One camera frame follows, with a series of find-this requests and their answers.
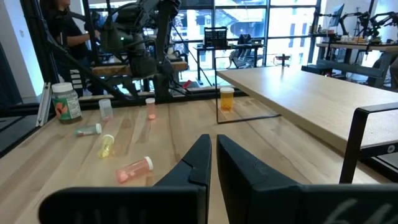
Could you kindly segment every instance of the computer monitor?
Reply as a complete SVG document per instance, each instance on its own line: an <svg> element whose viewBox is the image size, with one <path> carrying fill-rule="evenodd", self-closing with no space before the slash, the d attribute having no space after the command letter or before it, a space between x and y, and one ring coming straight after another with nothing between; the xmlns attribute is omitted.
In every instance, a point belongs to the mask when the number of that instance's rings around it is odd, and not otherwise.
<svg viewBox="0 0 398 224"><path fill-rule="evenodd" d="M333 11L332 18L330 19L330 26L335 27L338 26L339 20L341 18L341 15L343 13L344 9L344 4L335 7L335 10Z"/></svg>

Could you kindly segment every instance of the wooden tabletop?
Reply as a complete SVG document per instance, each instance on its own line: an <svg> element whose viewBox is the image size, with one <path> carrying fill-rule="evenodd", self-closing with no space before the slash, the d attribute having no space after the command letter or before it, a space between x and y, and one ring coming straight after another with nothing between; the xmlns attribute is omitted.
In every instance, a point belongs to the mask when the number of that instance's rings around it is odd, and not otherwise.
<svg viewBox="0 0 398 224"><path fill-rule="evenodd" d="M358 44L331 44L330 47L333 48L345 48L345 49L358 49L358 50L379 50L383 52L398 52L398 45L389 45L389 44L382 44L382 45L374 45L368 48L369 43L358 43ZM320 43L317 44L317 47L329 47L328 43Z"/></svg>
<svg viewBox="0 0 398 224"><path fill-rule="evenodd" d="M356 108L398 102L398 93L294 68L228 70L218 75L342 151ZM398 111L371 114L362 145L396 141L397 133Z"/></svg>
<svg viewBox="0 0 398 224"><path fill-rule="evenodd" d="M36 224L43 199L65 187L152 186L160 180L202 135L213 142L209 223L228 223L217 173L216 135L225 134L260 160L303 183L338 183L341 153L319 142L283 117L250 122L216 124L214 101L189 101L156 106L157 119L146 119L146 107L114 109L114 119L103 123L100 136L77 138L73 131L100 122L100 112L84 111L84 120L62 125L51 120L8 155L0 159L1 223ZM236 119L274 113L260 102L236 98L232 113L221 119ZM97 156L104 134L115 137L114 155ZM116 169L149 156L154 170L119 185ZM358 164L354 183L387 182Z"/></svg>
<svg viewBox="0 0 398 224"><path fill-rule="evenodd" d="M176 72L184 71L188 68L188 64L185 61L172 62L172 66ZM93 68L93 73L106 77L110 75L128 75L131 74L131 71L130 65L109 65L95 67Z"/></svg>

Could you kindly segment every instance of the pill bottle label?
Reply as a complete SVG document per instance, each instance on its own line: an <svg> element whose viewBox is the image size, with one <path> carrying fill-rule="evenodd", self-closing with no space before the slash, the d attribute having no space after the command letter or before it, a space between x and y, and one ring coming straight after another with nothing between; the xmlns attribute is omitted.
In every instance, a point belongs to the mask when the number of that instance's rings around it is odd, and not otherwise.
<svg viewBox="0 0 398 224"><path fill-rule="evenodd" d="M81 116L78 100L73 98L54 98L53 102L59 120L70 120Z"/></svg>

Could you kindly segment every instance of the person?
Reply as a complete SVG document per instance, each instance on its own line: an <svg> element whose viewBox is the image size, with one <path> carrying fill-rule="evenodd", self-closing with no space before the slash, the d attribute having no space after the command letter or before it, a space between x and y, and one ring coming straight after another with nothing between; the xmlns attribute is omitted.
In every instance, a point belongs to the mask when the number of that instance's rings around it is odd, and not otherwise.
<svg viewBox="0 0 398 224"><path fill-rule="evenodd" d="M383 53L380 58L373 64L373 68L380 68L381 62L386 56L386 53ZM393 54L390 61L390 75L391 75L391 88L398 90L398 54ZM374 86L376 82L375 78L368 77L367 83L368 85Z"/></svg>
<svg viewBox="0 0 398 224"><path fill-rule="evenodd" d="M79 61L84 67L89 67L92 60L89 57L89 50L86 41L90 39L89 34L83 34L76 25L72 16L69 15L70 0L40 0L40 8L44 19L47 21L47 26L52 37L61 44L61 32L64 33L67 40L68 52L70 55ZM95 37L98 38L100 32L95 30ZM65 80L65 82L72 82L70 75L70 68L63 65L59 58L55 57L58 73ZM103 95L104 90L91 84L88 90L93 95ZM83 95L83 90L76 91L79 96Z"/></svg>

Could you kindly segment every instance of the black stand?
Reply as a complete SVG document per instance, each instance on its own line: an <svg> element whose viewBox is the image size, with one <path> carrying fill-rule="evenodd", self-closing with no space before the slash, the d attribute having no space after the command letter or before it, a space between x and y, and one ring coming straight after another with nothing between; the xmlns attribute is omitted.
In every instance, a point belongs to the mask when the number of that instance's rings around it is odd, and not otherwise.
<svg viewBox="0 0 398 224"><path fill-rule="evenodd" d="M217 66L216 66L216 57L214 57L214 73L215 73L215 94L216 94L216 120L217 124L228 124L228 123L235 123L235 122L242 122L242 121L253 121L256 119L266 119L266 118L276 118L279 117L280 114L272 114L272 115L266 115L266 116L256 116L252 118L241 118L241 119L234 119L234 120L229 120L229 121L219 121L218 119L218 97L219 97L219 92L220 90L217 88Z"/></svg>
<svg viewBox="0 0 398 224"><path fill-rule="evenodd" d="M398 152L398 141L385 142L374 146L361 147L366 121L371 113L398 110L398 103L365 106L357 108L354 112L351 129L349 131L347 148L344 156L343 168L340 175L340 183L352 183L359 159L381 156Z"/></svg>

